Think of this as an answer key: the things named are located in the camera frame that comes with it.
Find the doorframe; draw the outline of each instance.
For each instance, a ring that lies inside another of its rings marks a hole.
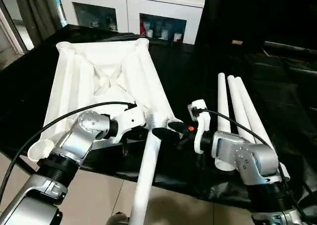
[[[17,54],[23,55],[28,52],[17,29],[15,28],[3,0],[0,0],[0,28],[3,30],[10,45]]]

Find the white fabric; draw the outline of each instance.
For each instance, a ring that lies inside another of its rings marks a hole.
[[[149,109],[167,119],[174,114],[168,103],[148,51],[149,41],[79,43],[56,45],[59,59],[44,125],[78,108],[108,101],[136,102],[144,113]],[[95,110],[111,118],[126,106],[101,106]],[[70,116],[42,133],[40,140],[58,140],[57,135],[69,130],[76,115]],[[43,151],[50,143],[38,143]],[[37,161],[40,156],[30,158]]]

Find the floor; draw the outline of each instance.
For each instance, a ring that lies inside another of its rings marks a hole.
[[[20,58],[22,55],[15,53],[12,47],[0,52],[0,71]]]
[[[27,157],[23,159],[32,164]],[[0,153],[0,180],[9,160]],[[28,175],[15,167],[0,205],[0,213],[16,195]],[[106,175],[78,171],[59,209],[62,225],[106,225],[116,212],[130,215],[136,183]],[[152,187],[146,225],[252,225],[243,209],[213,204],[188,195]]]

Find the glass cabinet door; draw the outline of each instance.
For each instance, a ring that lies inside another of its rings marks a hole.
[[[194,44],[202,8],[152,0],[127,0],[129,32]]]
[[[73,5],[78,25],[118,31],[117,18],[114,8],[75,2]]]
[[[186,20],[140,13],[140,34],[150,38],[183,42]]]
[[[126,0],[61,0],[69,24],[128,32]]]

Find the black cable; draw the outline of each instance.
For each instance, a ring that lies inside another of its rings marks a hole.
[[[252,136],[254,136],[255,138],[257,138],[260,142],[262,142],[264,145],[268,145],[266,143],[266,141],[264,141],[260,136],[258,136],[256,133],[254,133],[253,131],[251,131],[250,129],[246,128],[245,126],[239,124],[237,121],[227,117],[226,115],[223,115],[219,112],[216,112],[216,111],[212,111],[212,110],[195,110],[194,111],[195,113],[201,113],[201,112],[208,112],[208,113],[212,113],[212,114],[215,114],[219,117],[222,117],[226,120],[228,120],[229,122],[233,123],[234,125],[238,126],[239,128],[245,130],[246,132],[250,133]],[[283,172],[283,169],[281,167],[281,164],[278,163],[278,170],[279,170],[279,173],[281,174],[281,177],[282,177],[282,182],[284,183],[285,185],[285,188],[286,188],[286,195],[291,197],[291,199],[293,200],[293,203],[294,203],[294,207],[298,210],[298,212],[300,213],[300,215],[302,216],[303,220],[305,220],[305,222],[308,224],[308,225],[312,225],[311,222],[308,220],[306,214],[304,213],[304,211],[301,209],[301,207],[299,206],[299,204],[297,203],[297,201],[295,200],[294,196],[292,195],[292,193],[289,191],[289,187],[288,187],[288,184],[287,184],[287,181],[286,181],[286,178],[285,178],[285,175],[284,175],[284,172]]]
[[[32,137],[30,137],[29,140],[27,140],[27,142],[19,149],[19,151],[15,154],[14,158],[12,159],[12,161],[11,161],[11,163],[10,163],[6,173],[5,173],[5,176],[3,178],[1,187],[0,187],[0,203],[2,201],[2,197],[3,197],[3,194],[4,194],[4,190],[5,190],[6,184],[8,183],[10,174],[11,174],[11,172],[13,170],[13,167],[14,167],[14,165],[16,163],[16,160],[18,159],[18,157],[21,155],[22,151],[29,145],[29,143],[31,141],[33,141],[37,136],[39,136],[46,129],[48,129],[49,127],[53,126],[55,123],[63,120],[64,118],[67,118],[67,117],[69,117],[69,116],[71,116],[73,114],[76,114],[76,113],[79,113],[79,112],[82,112],[82,111],[85,111],[85,110],[88,110],[88,109],[91,109],[91,108],[94,108],[94,107],[103,106],[103,105],[127,105],[129,109],[136,106],[136,104],[127,103],[127,102],[117,102],[117,101],[98,103],[98,104],[89,105],[89,106],[74,110],[72,112],[69,112],[69,113],[67,113],[67,114],[65,114],[65,115],[63,115],[61,117],[58,117],[54,121],[52,121],[49,124],[47,124],[46,126],[44,126],[41,130],[39,130]]]

